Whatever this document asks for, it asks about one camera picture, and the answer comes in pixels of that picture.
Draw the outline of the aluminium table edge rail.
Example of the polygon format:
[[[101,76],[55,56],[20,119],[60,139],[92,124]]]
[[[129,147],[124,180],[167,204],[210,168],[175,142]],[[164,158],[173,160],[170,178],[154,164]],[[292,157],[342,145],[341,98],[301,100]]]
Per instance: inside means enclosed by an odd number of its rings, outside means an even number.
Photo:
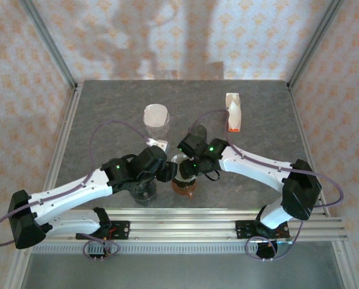
[[[56,142],[56,147],[52,156],[51,163],[49,165],[49,170],[45,183],[43,186],[43,191],[47,192],[50,189],[55,187],[57,182],[58,174],[60,171],[61,163],[63,160],[64,152],[66,149],[67,141],[69,138],[70,130],[75,118],[76,109],[80,101],[81,92],[83,89],[84,83],[79,82],[73,90],[69,102],[67,104],[66,110],[63,114],[63,120],[60,127],[60,133],[58,135],[58,140]]]
[[[313,159],[312,159],[311,154],[310,154],[310,148],[309,148],[309,145],[307,143],[307,139],[306,139],[305,132],[304,132],[304,129],[303,129],[303,126],[302,126],[302,122],[301,122],[301,118],[300,118],[300,115],[299,115],[299,112],[298,112],[298,108],[296,106],[296,102],[294,100],[294,97],[293,97],[293,94],[292,94],[291,90],[289,90],[289,97],[290,97],[290,100],[291,100],[291,103],[292,103],[293,111],[294,111],[294,114],[295,114],[295,117],[296,117],[296,122],[297,122],[299,132],[300,132],[300,135],[301,135],[302,143],[303,143],[303,146],[304,146],[304,151],[305,151],[305,154],[306,154],[306,157],[307,157],[307,162],[311,166],[312,170],[315,171],[314,162],[313,162]],[[323,205],[323,204],[326,204],[326,199],[325,199],[325,196],[323,195],[323,192],[321,192],[320,195],[319,195],[319,205]],[[327,207],[318,208],[318,210],[321,213],[323,213],[325,215],[325,217],[331,217],[331,213],[330,213],[330,211],[329,211],[329,209]]]

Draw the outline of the aluminium frame post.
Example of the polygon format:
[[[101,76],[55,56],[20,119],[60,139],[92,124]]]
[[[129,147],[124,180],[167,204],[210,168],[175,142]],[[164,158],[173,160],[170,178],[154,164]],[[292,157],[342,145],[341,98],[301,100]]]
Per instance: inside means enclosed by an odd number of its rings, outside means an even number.
[[[70,69],[68,68],[65,60],[63,59],[60,50],[54,42],[45,22],[42,19],[38,9],[36,8],[33,0],[18,0],[22,8],[25,10],[27,16],[32,21],[38,35],[45,44],[52,59],[55,61],[59,71],[61,72],[64,80],[67,82],[70,88],[76,89],[77,82],[74,80]]]
[[[308,46],[304,53],[302,54],[301,59],[296,66],[296,69],[293,71],[289,81],[287,82],[287,88],[289,92],[292,92],[296,87],[298,80],[302,76],[304,70],[307,68],[311,58],[313,57],[316,49],[319,47],[324,35],[330,28],[333,20],[336,18],[337,13],[339,12],[342,4],[345,0],[331,0],[329,3],[326,12],[321,18],[311,40],[308,43]]]

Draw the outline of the grey metal shelf panel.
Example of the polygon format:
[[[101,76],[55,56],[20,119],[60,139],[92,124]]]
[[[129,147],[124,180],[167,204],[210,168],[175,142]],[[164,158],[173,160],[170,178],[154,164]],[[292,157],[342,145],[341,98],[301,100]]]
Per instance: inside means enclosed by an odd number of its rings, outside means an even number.
[[[21,289],[345,289],[327,252],[297,247],[285,258],[245,255],[81,255],[30,258]]]

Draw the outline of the clear plastic coffee dripper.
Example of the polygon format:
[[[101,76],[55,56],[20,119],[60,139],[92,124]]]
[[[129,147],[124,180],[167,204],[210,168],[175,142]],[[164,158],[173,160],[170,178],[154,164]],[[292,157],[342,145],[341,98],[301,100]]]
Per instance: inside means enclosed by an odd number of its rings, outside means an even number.
[[[150,137],[152,138],[160,138],[163,137],[169,130],[169,121],[166,125],[159,127],[159,128],[152,128],[149,126],[146,126],[146,130]]]

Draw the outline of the aluminium frame leg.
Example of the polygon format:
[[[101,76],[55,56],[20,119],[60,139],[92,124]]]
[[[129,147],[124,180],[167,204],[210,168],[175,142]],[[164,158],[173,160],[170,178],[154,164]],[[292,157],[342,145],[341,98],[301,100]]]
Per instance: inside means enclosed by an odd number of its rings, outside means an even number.
[[[14,251],[13,260],[8,270],[8,275],[4,282],[3,289],[21,288],[32,251],[32,248],[23,250],[16,249]]]
[[[344,289],[358,289],[358,281],[354,274],[349,253],[349,243],[347,241],[333,241],[332,248]]]

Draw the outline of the amber transparent handled cup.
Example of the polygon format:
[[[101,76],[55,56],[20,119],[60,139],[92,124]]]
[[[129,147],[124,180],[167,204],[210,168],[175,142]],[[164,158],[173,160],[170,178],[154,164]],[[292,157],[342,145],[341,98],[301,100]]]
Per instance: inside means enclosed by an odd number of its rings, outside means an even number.
[[[172,188],[174,192],[193,199],[196,189],[196,178],[193,180],[183,180],[180,177],[180,169],[178,169],[176,176],[172,180]]]

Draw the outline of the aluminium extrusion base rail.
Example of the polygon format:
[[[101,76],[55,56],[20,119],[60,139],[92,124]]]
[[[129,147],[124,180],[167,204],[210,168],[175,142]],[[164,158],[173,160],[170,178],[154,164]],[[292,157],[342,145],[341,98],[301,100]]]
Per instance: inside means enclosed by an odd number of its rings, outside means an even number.
[[[254,210],[173,209],[173,208],[115,208],[108,209],[112,220],[130,222],[131,242],[212,242],[237,241],[237,220],[252,220]],[[343,241],[348,232],[341,218],[328,217],[315,209],[304,222],[299,241]]]

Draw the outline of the smoky grey glass cup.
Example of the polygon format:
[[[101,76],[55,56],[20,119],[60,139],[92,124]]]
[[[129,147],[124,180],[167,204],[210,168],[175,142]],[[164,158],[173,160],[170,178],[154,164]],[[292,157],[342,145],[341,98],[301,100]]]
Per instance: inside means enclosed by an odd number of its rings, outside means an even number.
[[[137,185],[130,191],[131,197],[141,205],[147,205],[157,198],[157,186],[155,181],[148,181]]]

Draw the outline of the orange coffee filter box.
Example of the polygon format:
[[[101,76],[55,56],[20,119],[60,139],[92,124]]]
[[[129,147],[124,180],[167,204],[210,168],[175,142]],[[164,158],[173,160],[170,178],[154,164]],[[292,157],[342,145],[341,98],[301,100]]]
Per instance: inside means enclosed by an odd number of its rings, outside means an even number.
[[[240,95],[238,93],[226,93],[225,107],[226,107],[227,111],[228,111],[228,107],[229,107],[230,103],[232,103],[232,102],[235,102],[241,109]],[[240,132],[240,129],[230,130],[229,125],[228,125],[229,132]]]

